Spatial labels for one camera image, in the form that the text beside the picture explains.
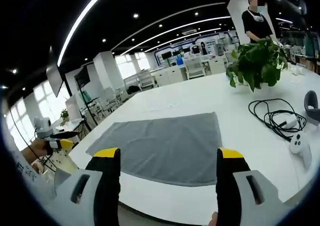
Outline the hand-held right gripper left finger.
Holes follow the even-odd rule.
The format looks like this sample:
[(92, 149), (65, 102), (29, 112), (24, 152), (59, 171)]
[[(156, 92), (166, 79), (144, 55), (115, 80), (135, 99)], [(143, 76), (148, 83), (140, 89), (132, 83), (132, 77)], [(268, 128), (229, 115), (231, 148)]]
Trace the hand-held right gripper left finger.
[(45, 207), (58, 226), (117, 226), (121, 150), (96, 152), (85, 169), (67, 177)]

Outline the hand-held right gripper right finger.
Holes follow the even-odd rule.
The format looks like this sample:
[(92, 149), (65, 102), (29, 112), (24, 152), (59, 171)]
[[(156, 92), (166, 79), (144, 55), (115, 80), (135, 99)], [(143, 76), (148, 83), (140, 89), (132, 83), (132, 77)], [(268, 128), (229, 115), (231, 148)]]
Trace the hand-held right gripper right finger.
[(219, 226), (276, 226), (290, 212), (278, 189), (236, 150), (217, 149), (216, 180)]

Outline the person's left hand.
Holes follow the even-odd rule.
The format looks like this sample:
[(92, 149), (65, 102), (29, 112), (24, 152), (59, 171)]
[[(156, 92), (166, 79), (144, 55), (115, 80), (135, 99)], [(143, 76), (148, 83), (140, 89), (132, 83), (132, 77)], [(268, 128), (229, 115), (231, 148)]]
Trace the person's left hand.
[(49, 156), (53, 154), (53, 149), (49, 146), (48, 141), (44, 139), (36, 139), (29, 146), (31, 156), (34, 159)]

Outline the person's right hand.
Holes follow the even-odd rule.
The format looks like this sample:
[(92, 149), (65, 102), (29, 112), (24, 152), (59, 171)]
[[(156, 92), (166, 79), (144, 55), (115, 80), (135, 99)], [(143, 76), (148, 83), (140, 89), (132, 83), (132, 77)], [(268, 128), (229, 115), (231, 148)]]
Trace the person's right hand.
[(211, 220), (208, 224), (208, 226), (216, 226), (218, 222), (218, 212), (214, 212), (211, 216)]

